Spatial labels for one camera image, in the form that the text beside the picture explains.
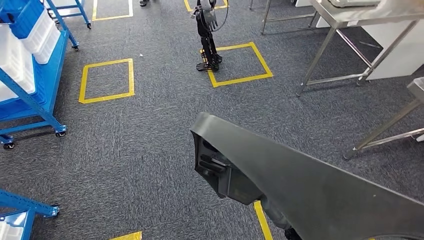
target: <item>blue metal rack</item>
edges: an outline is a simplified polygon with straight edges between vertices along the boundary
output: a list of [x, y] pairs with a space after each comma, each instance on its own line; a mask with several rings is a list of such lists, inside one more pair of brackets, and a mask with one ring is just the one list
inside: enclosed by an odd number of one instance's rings
[[62, 68], [65, 60], [65, 52], [68, 38], [72, 42], [72, 48], [78, 51], [78, 42], [76, 42], [74, 36], [69, 31], [68, 27], [64, 23], [62, 17], [58, 14], [58, 9], [52, 3], [52, 0], [46, 0], [57, 16], [57, 20], [62, 26], [62, 31], [57, 41], [56, 47], [50, 57], [47, 64], [38, 64], [34, 61], [35, 65], [39, 65], [41, 74], [44, 79], [44, 95], [46, 101], [43, 104], [38, 103], [30, 94], [21, 88], [9, 75], [0, 69], [0, 81], [2, 81], [9, 89], [11, 89], [21, 100], [23, 100], [30, 109], [25, 109], [6, 117], [0, 118], [0, 122], [13, 121], [23, 118], [29, 118], [34, 116], [40, 116], [44, 121], [24, 124], [15, 127], [0, 129], [0, 143], [3, 144], [5, 149], [13, 149], [15, 147], [14, 139], [8, 134], [25, 131], [34, 128], [40, 128], [45, 126], [52, 126], [56, 132], [57, 137], [63, 137], [66, 134], [66, 125], [61, 124], [54, 116], [53, 109], [55, 107], [56, 95], [58, 92], [59, 81], [61, 80]]
[[71, 13], [66, 15], [61, 15], [62, 18], [69, 18], [69, 17], [76, 17], [76, 16], [82, 16], [84, 18], [84, 22], [87, 25], [87, 28], [92, 28], [92, 23], [87, 17], [86, 11], [84, 11], [84, 2], [85, 0], [75, 0], [75, 5], [68, 5], [68, 6], [58, 6], [56, 9], [63, 10], [63, 9], [79, 9], [79, 12], [77, 13]]
[[22, 227], [21, 240], [29, 240], [36, 215], [51, 218], [58, 215], [57, 205], [47, 205], [32, 199], [0, 189], [0, 207], [17, 209], [15, 212], [0, 214], [0, 222], [6, 222], [12, 227]]

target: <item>person's foot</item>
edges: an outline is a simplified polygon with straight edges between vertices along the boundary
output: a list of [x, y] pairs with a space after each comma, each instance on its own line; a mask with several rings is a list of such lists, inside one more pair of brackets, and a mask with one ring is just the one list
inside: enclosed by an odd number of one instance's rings
[[140, 1], [140, 6], [141, 7], [145, 7], [146, 5], [147, 5], [147, 2], [148, 2], [149, 0], [141, 0]]

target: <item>dark gray robot arm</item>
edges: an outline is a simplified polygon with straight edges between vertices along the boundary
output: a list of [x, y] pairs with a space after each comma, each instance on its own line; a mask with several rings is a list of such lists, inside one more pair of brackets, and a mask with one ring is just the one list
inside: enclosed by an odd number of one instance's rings
[[302, 240], [424, 240], [421, 202], [208, 113], [191, 132], [195, 170], [218, 196], [264, 201], [273, 222]]

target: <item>floor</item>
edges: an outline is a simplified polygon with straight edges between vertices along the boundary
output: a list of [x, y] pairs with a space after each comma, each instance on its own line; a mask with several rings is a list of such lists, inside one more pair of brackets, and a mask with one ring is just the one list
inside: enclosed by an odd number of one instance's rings
[[[254, 42], [273, 77], [216, 88], [207, 73], [195, 69], [200, 38], [183, 0], [152, 0], [146, 8], [133, 0], [132, 17], [97, 20], [91, 30], [78, 17], [66, 20], [80, 43], [78, 52], [69, 46], [55, 106], [67, 135], [56, 138], [50, 128], [20, 132], [14, 134], [14, 150], [0, 151], [0, 188], [61, 206], [59, 217], [35, 221], [32, 239], [107, 240], [137, 231], [146, 240], [264, 239], [253, 206], [219, 199], [194, 171], [189, 128], [201, 111], [424, 201], [424, 150], [412, 139], [371, 148], [350, 161], [342, 158], [413, 99], [406, 85], [424, 70], [362, 87], [354, 81], [318, 85], [295, 97], [327, 30], [307, 30], [309, 20], [303, 19], [269, 23], [260, 35], [265, 0], [255, 0], [253, 11], [248, 2], [230, 1], [215, 43]], [[193, 7], [195, 1], [188, 3]], [[92, 0], [85, 10], [91, 17]], [[216, 12], [222, 23], [226, 9]], [[311, 12], [283, 0], [274, 1], [270, 16]], [[97, 19], [127, 14], [125, 0], [98, 1]], [[356, 43], [373, 43], [361, 29], [346, 34]], [[340, 38], [331, 46], [314, 78], [365, 69]], [[370, 58], [379, 52], [361, 48]], [[264, 73], [248, 48], [221, 55], [217, 82]], [[121, 59], [133, 59], [134, 96], [80, 103], [83, 67]], [[126, 93], [128, 79], [127, 63], [90, 68], [85, 98]], [[423, 117], [418, 109], [387, 134], [417, 129]], [[285, 239], [270, 228], [274, 239]]]

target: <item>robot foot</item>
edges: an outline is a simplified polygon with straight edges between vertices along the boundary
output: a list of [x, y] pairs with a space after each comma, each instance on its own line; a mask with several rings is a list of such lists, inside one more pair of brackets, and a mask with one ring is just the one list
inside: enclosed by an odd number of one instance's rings
[[212, 72], [216, 72], [220, 69], [220, 66], [218, 65], [218, 63], [199, 63], [196, 65], [196, 69], [198, 71], [206, 71], [206, 70], [212, 70]]
[[298, 235], [298, 233], [295, 231], [294, 228], [284, 230], [284, 236], [288, 240], [302, 240], [301, 237]]
[[[206, 59], [206, 54], [204, 52], [201, 53], [201, 58], [203, 59], [203, 61], [205, 62]], [[218, 55], [218, 53], [215, 53], [212, 55], [213, 60], [215, 61], [215, 63], [222, 63], [223, 62], [223, 57]]]
[[141, 7], [145, 7], [146, 5], [147, 5], [147, 2], [148, 2], [149, 0], [140, 0], [140, 6]]

